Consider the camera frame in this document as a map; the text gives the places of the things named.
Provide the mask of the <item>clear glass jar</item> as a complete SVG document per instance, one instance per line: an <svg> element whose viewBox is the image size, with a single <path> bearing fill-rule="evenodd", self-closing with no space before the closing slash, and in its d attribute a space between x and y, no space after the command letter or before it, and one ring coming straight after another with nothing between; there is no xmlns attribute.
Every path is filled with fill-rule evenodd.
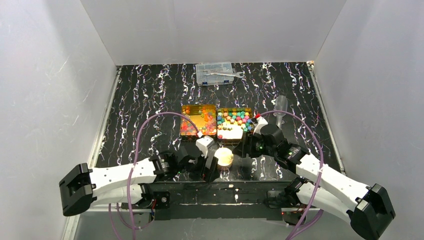
<svg viewBox="0 0 424 240"><path fill-rule="evenodd" d="M220 164L220 163L218 163L217 164L217 169L219 171L229 171L231 169L231 167L232 167L232 164L231 163L229 163L229 164Z"/></svg>

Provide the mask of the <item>cream round jar lid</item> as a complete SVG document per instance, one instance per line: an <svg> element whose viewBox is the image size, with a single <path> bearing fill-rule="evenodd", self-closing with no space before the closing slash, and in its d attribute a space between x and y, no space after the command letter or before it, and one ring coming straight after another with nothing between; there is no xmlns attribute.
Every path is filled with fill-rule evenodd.
<svg viewBox="0 0 424 240"><path fill-rule="evenodd" d="M227 147L218 148L214 153L214 157L217 158L217 164L221 167L230 166L234 160L232 150Z"/></svg>

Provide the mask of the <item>tin of multicolour star candies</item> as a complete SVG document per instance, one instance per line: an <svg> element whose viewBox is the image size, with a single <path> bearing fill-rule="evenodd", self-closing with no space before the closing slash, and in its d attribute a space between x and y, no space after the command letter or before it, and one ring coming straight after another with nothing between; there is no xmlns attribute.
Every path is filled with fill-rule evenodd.
<svg viewBox="0 0 424 240"><path fill-rule="evenodd" d="M218 108L216 110L217 139L223 143L237 142L244 133L252 133L253 111L247 107Z"/></svg>

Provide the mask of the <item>translucent plastic scoop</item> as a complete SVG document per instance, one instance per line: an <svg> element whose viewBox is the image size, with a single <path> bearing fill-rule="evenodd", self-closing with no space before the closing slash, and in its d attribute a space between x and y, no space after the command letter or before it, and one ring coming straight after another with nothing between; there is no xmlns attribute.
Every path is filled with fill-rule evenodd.
<svg viewBox="0 0 424 240"><path fill-rule="evenodd" d="M276 111L287 111L288 100L284 95L279 95L275 100L274 110ZM283 117L285 113L275 112L274 116L276 117L276 125L281 129L283 124Z"/></svg>

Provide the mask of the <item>tin of orange gummy candies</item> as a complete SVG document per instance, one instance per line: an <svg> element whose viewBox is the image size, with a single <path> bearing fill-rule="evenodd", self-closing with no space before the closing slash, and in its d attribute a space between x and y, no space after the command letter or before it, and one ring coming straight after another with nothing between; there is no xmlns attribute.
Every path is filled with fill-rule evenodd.
<svg viewBox="0 0 424 240"><path fill-rule="evenodd" d="M203 136L214 138L217 135L217 108L214 105L183 105L181 113L195 124ZM182 140L195 140L198 137L197 132L188 120L181 119L179 133Z"/></svg>

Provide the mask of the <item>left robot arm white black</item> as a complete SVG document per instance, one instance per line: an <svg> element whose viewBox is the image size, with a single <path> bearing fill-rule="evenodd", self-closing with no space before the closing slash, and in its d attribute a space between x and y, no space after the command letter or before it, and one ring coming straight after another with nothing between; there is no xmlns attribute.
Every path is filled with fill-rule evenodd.
<svg viewBox="0 0 424 240"><path fill-rule="evenodd" d="M165 150L138 161L114 167L89 168L77 164L58 183L62 214L76 216L96 205L151 201L147 185L164 182L178 173L192 172L206 181L217 159L211 147L193 143L177 151Z"/></svg>

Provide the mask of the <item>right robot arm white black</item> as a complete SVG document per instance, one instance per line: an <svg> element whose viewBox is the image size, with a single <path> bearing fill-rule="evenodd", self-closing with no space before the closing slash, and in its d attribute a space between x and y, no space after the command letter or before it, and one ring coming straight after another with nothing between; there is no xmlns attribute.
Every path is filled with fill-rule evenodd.
<svg viewBox="0 0 424 240"><path fill-rule="evenodd" d="M321 164L301 146L289 143L276 125L260 124L253 133L244 133L233 153L243 158L274 158L298 176L284 190L282 201L307 204L314 197L314 207L346 221L365 240L378 240L396 216L383 186L366 185Z"/></svg>

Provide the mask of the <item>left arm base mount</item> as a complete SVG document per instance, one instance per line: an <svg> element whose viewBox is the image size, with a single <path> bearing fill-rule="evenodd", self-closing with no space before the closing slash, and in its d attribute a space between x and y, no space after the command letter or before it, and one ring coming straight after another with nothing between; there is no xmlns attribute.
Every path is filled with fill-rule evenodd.
<svg viewBox="0 0 424 240"><path fill-rule="evenodd" d="M134 210L154 209L162 210L170 207L171 194L168 191L154 191L143 196L141 200L132 204Z"/></svg>

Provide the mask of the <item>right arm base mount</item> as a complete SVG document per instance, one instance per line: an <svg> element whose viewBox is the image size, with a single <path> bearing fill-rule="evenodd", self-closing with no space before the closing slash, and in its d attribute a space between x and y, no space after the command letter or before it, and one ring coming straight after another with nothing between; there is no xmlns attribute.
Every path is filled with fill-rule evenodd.
<svg viewBox="0 0 424 240"><path fill-rule="evenodd" d="M306 210L307 204L301 203L293 192L270 190L266 194L264 204L270 209L279 209L282 220L289 226L295 226Z"/></svg>

